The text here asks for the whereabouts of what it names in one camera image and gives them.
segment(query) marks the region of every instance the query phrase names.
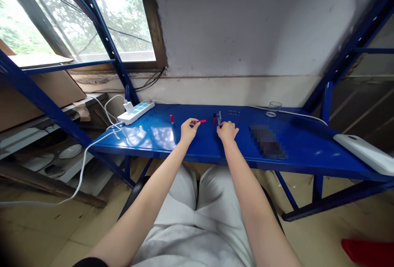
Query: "glass cup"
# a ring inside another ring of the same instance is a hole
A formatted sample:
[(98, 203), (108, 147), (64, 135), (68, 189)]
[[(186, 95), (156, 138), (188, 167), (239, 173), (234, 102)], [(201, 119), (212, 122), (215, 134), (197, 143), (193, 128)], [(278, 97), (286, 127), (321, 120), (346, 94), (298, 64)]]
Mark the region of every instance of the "glass cup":
[(269, 117), (275, 117), (276, 113), (279, 112), (281, 107), (282, 107), (282, 104), (279, 102), (270, 102), (270, 105), (268, 106), (268, 110), (266, 112), (266, 115)]

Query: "white phone case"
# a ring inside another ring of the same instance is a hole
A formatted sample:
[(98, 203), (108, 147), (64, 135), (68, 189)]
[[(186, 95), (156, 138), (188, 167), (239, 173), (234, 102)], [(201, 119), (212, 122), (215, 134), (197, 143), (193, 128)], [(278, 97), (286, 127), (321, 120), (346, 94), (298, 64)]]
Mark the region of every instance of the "white phone case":
[(334, 136), (334, 140), (378, 173), (394, 176), (394, 158), (389, 154), (384, 153), (358, 136), (337, 134)]

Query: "forearm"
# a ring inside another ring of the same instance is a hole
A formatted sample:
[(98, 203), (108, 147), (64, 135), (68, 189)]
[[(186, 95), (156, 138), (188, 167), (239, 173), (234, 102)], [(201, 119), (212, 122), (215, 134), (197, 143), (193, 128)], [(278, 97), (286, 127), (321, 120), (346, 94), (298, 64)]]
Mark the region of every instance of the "forearm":
[(129, 266), (153, 227), (190, 143), (180, 141), (119, 221), (88, 254), (109, 267)]
[(223, 146), (257, 266), (302, 266), (236, 142)]

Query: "white pants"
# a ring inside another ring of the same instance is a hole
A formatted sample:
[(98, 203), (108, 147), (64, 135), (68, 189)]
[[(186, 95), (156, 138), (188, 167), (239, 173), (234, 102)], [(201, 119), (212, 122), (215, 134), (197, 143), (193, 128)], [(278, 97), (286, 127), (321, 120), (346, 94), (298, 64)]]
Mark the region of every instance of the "white pants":
[(195, 173), (180, 166), (147, 239), (176, 224), (216, 233), (245, 266), (255, 265), (228, 166), (212, 166), (202, 175), (198, 199)]

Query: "red object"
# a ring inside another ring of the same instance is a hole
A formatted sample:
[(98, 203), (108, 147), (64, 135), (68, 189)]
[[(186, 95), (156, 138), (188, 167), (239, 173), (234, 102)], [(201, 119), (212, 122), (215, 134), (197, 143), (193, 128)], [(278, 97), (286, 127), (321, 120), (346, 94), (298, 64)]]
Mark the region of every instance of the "red object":
[(368, 267), (394, 266), (393, 242), (367, 242), (343, 239), (341, 245), (353, 262)]

